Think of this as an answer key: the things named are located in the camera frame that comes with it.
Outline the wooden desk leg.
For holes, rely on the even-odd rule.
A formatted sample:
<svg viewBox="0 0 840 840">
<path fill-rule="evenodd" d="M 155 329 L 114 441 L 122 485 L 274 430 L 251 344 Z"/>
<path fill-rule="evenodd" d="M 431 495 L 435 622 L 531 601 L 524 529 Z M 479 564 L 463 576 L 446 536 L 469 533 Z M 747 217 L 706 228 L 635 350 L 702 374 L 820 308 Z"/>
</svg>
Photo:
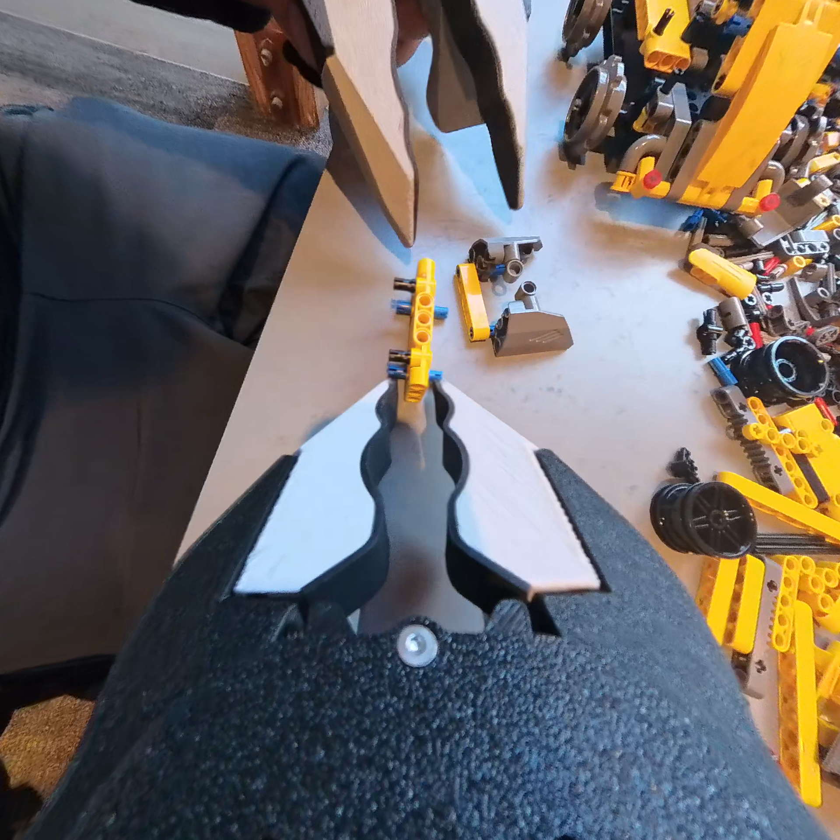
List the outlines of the wooden desk leg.
<svg viewBox="0 0 840 840">
<path fill-rule="evenodd" d="M 287 36 L 277 22 L 271 20 L 253 34 L 236 30 L 234 37 L 257 109 L 291 129 L 318 130 L 319 93 L 285 57 Z"/>
</svg>

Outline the person's left hand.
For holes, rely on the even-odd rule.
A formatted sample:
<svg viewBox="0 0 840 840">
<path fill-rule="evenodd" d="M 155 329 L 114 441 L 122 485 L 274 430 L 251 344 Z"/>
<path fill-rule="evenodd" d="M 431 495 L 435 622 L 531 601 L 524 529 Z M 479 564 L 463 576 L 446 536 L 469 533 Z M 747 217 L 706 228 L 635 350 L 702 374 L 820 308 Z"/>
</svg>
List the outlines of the person's left hand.
<svg viewBox="0 0 840 840">
<path fill-rule="evenodd" d="M 429 35 L 422 4 L 419 1 L 394 1 L 397 23 L 395 47 L 396 64 L 401 67 L 410 60 L 422 41 Z"/>
</svg>

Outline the pile of loose toy bricks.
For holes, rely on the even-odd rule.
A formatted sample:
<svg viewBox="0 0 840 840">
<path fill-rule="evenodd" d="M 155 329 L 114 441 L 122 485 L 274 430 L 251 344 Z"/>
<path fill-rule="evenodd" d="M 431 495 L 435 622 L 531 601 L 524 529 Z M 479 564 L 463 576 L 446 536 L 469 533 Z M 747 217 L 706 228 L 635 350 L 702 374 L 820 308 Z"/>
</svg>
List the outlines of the pile of loose toy bricks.
<svg viewBox="0 0 840 840">
<path fill-rule="evenodd" d="M 759 719 L 774 759 L 804 803 L 838 785 L 838 93 L 822 107 L 820 144 L 786 172 L 780 204 L 759 217 L 699 210 L 688 253 L 708 248 L 757 278 L 722 295 L 696 330 L 717 384 L 710 398 L 751 476 L 710 480 L 740 491 L 758 526 L 750 554 L 705 557 L 696 603 Z M 742 394 L 736 353 L 804 338 L 829 370 L 825 393 L 794 405 Z"/>
</svg>

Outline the grey striped wedge brick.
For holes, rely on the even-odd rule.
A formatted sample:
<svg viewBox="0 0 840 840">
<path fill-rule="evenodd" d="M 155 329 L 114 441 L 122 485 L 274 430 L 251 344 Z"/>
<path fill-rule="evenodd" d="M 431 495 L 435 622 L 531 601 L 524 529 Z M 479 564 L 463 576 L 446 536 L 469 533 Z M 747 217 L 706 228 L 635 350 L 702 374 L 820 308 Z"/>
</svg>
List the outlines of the grey striped wedge brick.
<svg viewBox="0 0 840 840">
<path fill-rule="evenodd" d="M 541 309 L 537 291 L 533 281 L 523 281 L 492 327 L 490 340 L 497 358 L 562 353 L 574 345 L 565 317 Z"/>
</svg>

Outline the yellow short toy beam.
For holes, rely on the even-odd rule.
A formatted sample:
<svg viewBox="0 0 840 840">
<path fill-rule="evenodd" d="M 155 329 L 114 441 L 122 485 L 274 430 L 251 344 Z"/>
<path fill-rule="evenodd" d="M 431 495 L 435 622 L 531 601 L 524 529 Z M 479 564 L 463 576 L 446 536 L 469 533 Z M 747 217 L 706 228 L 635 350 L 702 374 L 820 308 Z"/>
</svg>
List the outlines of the yellow short toy beam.
<svg viewBox="0 0 840 840">
<path fill-rule="evenodd" d="M 490 322 L 476 266 L 471 262 L 459 263 L 454 281 L 468 340 L 472 343 L 487 341 L 491 335 Z"/>
</svg>

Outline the person's dark clothing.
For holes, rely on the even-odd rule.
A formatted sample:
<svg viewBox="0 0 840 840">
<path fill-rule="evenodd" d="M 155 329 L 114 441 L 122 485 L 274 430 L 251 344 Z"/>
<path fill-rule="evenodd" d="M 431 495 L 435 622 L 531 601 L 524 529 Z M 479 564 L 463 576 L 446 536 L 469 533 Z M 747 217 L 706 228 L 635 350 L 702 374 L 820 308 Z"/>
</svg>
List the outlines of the person's dark clothing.
<svg viewBox="0 0 840 840">
<path fill-rule="evenodd" d="M 325 160 L 91 99 L 1 134 L 5 728 L 170 573 Z"/>
</svg>

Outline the partly built yellow toy vehicle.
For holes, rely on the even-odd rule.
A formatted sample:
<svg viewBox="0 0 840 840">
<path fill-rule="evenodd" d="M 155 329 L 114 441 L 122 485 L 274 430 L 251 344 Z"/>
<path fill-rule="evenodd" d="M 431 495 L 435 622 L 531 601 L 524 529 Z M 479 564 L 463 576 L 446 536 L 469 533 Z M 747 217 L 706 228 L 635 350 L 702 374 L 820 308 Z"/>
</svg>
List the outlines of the partly built yellow toy vehicle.
<svg viewBox="0 0 840 840">
<path fill-rule="evenodd" d="M 560 58 L 598 35 L 604 58 L 572 97 L 562 161 L 601 155 L 612 191 L 634 198 L 776 209 L 838 92 L 838 2 L 569 2 Z"/>
</svg>

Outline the grey desk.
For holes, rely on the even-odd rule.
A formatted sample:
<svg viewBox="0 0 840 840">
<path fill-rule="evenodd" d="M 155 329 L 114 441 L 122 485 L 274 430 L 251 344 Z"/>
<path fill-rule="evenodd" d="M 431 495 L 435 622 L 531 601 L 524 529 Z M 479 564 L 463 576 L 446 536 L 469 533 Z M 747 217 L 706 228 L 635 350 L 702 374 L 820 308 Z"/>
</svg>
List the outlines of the grey desk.
<svg viewBox="0 0 840 840">
<path fill-rule="evenodd" d="M 574 346 L 531 360 L 494 360 L 469 349 L 456 324 L 435 340 L 444 382 L 583 479 L 567 482 L 569 510 L 585 526 L 610 592 L 558 595 L 547 606 L 560 635 L 457 633 L 478 608 L 445 580 L 443 496 L 453 481 L 433 398 L 400 409 L 396 442 L 423 470 L 394 455 L 385 482 L 420 482 L 415 521 L 394 528 L 391 578 L 362 611 L 361 633 L 316 630 L 268 643 L 224 620 L 199 669 L 175 739 L 197 772 L 190 796 L 244 838 L 822 838 L 822 827 L 783 777 L 758 734 L 732 669 L 683 582 L 640 544 L 647 503 L 668 454 L 693 444 L 719 464 L 689 316 L 709 302 L 677 280 L 676 238 L 646 230 L 644 206 L 615 224 L 595 204 L 597 174 L 563 175 L 553 151 L 571 83 L 553 58 L 566 2 L 534 2 L 528 26 L 528 198 L 501 209 L 489 141 L 412 124 L 422 177 L 414 256 L 443 274 L 467 239 L 515 229 L 543 235 L 533 274 L 539 300 L 570 321 Z"/>
</svg>

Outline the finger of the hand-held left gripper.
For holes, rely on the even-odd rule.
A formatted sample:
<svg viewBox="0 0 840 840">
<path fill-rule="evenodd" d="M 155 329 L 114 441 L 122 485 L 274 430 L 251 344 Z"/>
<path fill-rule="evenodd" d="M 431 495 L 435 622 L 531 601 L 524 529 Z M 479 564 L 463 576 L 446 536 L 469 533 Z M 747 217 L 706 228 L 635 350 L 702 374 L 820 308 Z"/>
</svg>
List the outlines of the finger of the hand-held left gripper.
<svg viewBox="0 0 840 840">
<path fill-rule="evenodd" d="M 485 124 L 511 209 L 524 201 L 530 1 L 425 1 L 427 105 L 444 133 Z"/>
<path fill-rule="evenodd" d="M 322 85 L 381 209 L 405 247 L 417 227 L 417 165 L 396 74 L 391 1 L 305 1 L 325 51 Z"/>
</svg>

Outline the yellow rounded toy panel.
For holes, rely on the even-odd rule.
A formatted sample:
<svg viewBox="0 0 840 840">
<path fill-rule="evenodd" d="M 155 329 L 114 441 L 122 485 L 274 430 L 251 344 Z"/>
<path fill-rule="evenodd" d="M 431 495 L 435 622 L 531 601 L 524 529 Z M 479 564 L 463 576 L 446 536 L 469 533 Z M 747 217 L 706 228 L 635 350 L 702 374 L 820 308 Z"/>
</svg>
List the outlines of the yellow rounded toy panel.
<svg viewBox="0 0 840 840">
<path fill-rule="evenodd" d="M 686 258 L 688 273 L 726 298 L 742 300 L 757 286 L 756 276 L 708 248 L 695 248 Z"/>
</svg>

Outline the black toy wheel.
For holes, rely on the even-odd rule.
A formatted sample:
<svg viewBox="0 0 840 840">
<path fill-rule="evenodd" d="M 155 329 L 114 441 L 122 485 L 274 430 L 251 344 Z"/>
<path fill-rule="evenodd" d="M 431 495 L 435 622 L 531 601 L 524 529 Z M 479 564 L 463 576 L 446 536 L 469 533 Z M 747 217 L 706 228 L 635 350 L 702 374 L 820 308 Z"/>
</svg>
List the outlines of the black toy wheel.
<svg viewBox="0 0 840 840">
<path fill-rule="evenodd" d="M 753 551 L 758 535 L 747 498 L 720 481 L 660 487 L 649 517 L 662 543 L 679 553 L 738 559 Z"/>
<path fill-rule="evenodd" d="M 736 353 L 729 370 L 742 394 L 766 406 L 807 403 L 823 396 L 829 382 L 826 362 L 804 338 L 784 337 L 761 348 Z"/>
</svg>

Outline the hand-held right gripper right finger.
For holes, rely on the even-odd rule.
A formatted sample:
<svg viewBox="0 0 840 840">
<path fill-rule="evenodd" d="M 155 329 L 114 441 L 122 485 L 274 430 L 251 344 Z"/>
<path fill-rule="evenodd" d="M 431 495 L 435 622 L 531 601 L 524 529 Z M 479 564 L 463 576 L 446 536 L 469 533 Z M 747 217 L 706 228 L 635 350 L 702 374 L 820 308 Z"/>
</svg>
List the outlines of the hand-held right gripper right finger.
<svg viewBox="0 0 840 840">
<path fill-rule="evenodd" d="M 537 445 L 446 383 L 434 384 L 448 502 L 447 568 L 470 601 L 597 592 L 602 581 Z"/>
</svg>

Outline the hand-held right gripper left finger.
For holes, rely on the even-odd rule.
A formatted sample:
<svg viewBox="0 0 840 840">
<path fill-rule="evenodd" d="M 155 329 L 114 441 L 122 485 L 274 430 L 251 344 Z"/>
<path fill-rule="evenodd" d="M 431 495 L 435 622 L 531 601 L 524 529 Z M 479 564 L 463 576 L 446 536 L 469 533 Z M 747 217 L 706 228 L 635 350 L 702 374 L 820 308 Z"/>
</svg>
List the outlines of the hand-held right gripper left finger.
<svg viewBox="0 0 840 840">
<path fill-rule="evenodd" d="M 350 616 L 383 586 L 390 544 L 379 485 L 391 466 L 397 385 L 383 381 L 303 443 L 233 588 Z"/>
</svg>

